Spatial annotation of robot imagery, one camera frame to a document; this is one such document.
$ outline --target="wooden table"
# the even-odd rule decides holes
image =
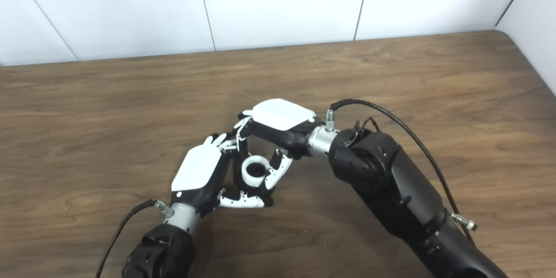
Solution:
[[[390,109],[435,155],[479,248],[510,277],[556,277],[556,100],[496,31],[1,68],[0,276],[92,277],[129,209],[169,199],[189,148],[278,97],[319,115],[351,97]],[[337,126],[370,113],[441,190],[384,116],[342,108]],[[430,277],[326,163],[294,163],[274,199],[203,219],[190,277]],[[133,217],[103,277],[160,221]]]

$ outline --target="robotic arm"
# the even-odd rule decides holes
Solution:
[[[388,232],[405,241],[435,277],[508,278],[454,222],[467,230],[477,226],[444,207],[439,193],[391,136],[365,129],[366,123],[359,127],[359,122],[343,131],[334,128],[335,110],[352,103],[363,104],[351,99],[332,104],[324,122],[291,102],[267,100],[243,111],[231,133],[213,135],[191,149],[173,180],[171,207],[159,207],[163,224],[145,234],[122,276],[186,277],[195,256],[191,234],[203,216],[218,205],[271,206],[276,183],[292,161],[314,156],[328,161],[334,175],[353,187]],[[246,138],[251,135],[278,146],[270,161],[248,152]],[[239,190],[221,187],[232,160]]]

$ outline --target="cable connector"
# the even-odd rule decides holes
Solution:
[[[465,218],[465,217],[463,217],[459,214],[453,213],[453,212],[450,213],[450,218],[453,219],[453,221],[455,221],[456,223],[459,223],[460,225],[463,225],[465,228],[467,228],[468,230],[471,230],[471,231],[475,231],[479,227],[471,219],[467,219],[467,218]]]
[[[174,214],[173,209],[160,200],[156,201],[155,208],[157,208],[166,218],[170,218]]]
[[[336,112],[333,109],[328,109],[326,111],[326,130],[327,132],[334,131],[334,119],[336,118]]]

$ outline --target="white back plate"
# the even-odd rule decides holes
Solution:
[[[279,131],[287,131],[315,116],[312,110],[283,99],[266,100],[253,108],[254,121]]]
[[[172,181],[172,191],[199,189],[209,182],[222,156],[215,145],[200,145],[187,152]]]

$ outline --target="wire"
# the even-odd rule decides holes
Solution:
[[[365,120],[365,122],[363,123],[363,130],[365,130],[365,126],[367,125],[367,123],[370,122],[373,124],[373,126],[375,127],[375,129],[377,130],[377,132],[381,132],[381,128],[379,127],[379,124],[377,124],[377,122],[375,121],[375,119],[372,116],[369,116],[368,119]]]
[[[106,258],[108,258],[108,254],[110,253],[110,250],[113,248],[114,243],[116,242],[119,233],[122,232],[123,227],[126,225],[127,221],[129,221],[129,219],[131,218],[131,216],[137,214],[139,211],[142,211],[143,209],[146,209],[147,207],[153,206],[155,205],[156,201],[153,199],[149,199],[147,201],[144,201],[143,203],[137,205],[136,207],[134,207],[133,209],[131,209],[131,211],[129,213],[127,213],[127,215],[123,218],[122,222],[119,223],[118,228],[116,229],[116,232],[114,233],[112,239],[110,240],[110,243],[108,244],[103,257],[101,258],[101,262],[99,264],[99,268],[97,268],[97,274],[95,275],[95,278],[100,278],[102,272],[103,272],[103,267],[104,264],[106,262]]]
[[[423,144],[423,142],[419,139],[419,137],[417,137],[417,135],[413,131],[411,131],[409,126],[407,126],[404,122],[401,121],[401,119],[397,118],[397,116],[393,115],[392,113],[390,113],[385,108],[383,108],[381,106],[378,106],[377,104],[374,104],[372,102],[365,101],[365,100],[358,100],[358,99],[340,100],[338,102],[335,102],[335,103],[331,104],[330,109],[335,111],[335,110],[341,108],[342,106],[348,106],[350,104],[362,104],[364,106],[369,106],[370,108],[373,108],[373,109],[381,112],[382,114],[388,116],[391,120],[395,121],[396,124],[401,126],[401,128],[403,128],[405,130],[405,132],[407,132],[409,134],[409,136],[411,136],[411,138],[413,138],[413,140],[419,146],[419,148],[421,148],[421,150],[423,151],[425,156],[427,156],[427,159],[429,159],[429,162],[433,166],[434,171],[437,173],[438,179],[440,180],[440,183],[442,184],[442,187],[444,189],[444,192],[446,193],[446,197],[447,197],[448,201],[450,202],[450,205],[452,207],[453,212],[456,213],[456,214],[459,214],[459,209],[457,208],[455,200],[453,199],[453,196],[451,194],[450,188],[448,187],[448,183],[446,182],[446,179],[445,179],[440,167],[438,167],[437,162],[435,161],[434,157],[431,155],[431,153],[429,152],[427,147],[425,147],[425,144]],[[469,239],[469,241],[473,245],[475,245],[475,242],[473,241],[473,237],[471,237],[471,233],[469,232],[469,230],[467,228],[465,228],[463,225],[461,225],[461,228],[463,229],[463,232],[464,232],[465,236],[467,237],[467,239]]]

